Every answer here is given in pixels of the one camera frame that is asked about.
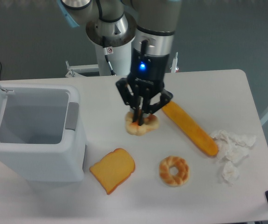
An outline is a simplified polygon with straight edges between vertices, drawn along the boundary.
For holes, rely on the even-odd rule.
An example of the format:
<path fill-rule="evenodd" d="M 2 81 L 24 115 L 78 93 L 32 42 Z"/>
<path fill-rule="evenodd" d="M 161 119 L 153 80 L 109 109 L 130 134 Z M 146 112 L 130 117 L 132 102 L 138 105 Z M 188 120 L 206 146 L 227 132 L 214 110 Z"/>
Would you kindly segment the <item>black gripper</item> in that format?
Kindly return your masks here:
<path fill-rule="evenodd" d="M 144 123 L 145 114 L 153 114 L 168 104 L 173 94 L 164 90 L 164 75 L 169 55 L 153 55 L 150 53 L 150 40 L 144 39 L 140 49 L 132 51 L 131 70 L 127 78 L 116 82 L 116 87 L 124 101 L 133 110 L 132 122 Z M 143 96 L 142 109 L 140 110 L 141 96 Z M 160 99 L 151 105 L 151 93 L 160 93 Z"/>

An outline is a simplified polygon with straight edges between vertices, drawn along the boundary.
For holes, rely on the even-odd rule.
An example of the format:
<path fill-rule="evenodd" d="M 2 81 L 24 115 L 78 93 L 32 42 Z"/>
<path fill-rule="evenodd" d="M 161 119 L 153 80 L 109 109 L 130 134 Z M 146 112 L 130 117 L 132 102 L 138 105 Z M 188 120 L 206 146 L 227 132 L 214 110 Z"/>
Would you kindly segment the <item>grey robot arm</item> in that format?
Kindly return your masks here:
<path fill-rule="evenodd" d="M 164 75 L 182 2 L 179 0 L 60 0 L 72 27 L 83 25 L 94 44 L 100 76 L 120 76 L 116 86 L 132 111 L 146 118 L 172 99 Z"/>

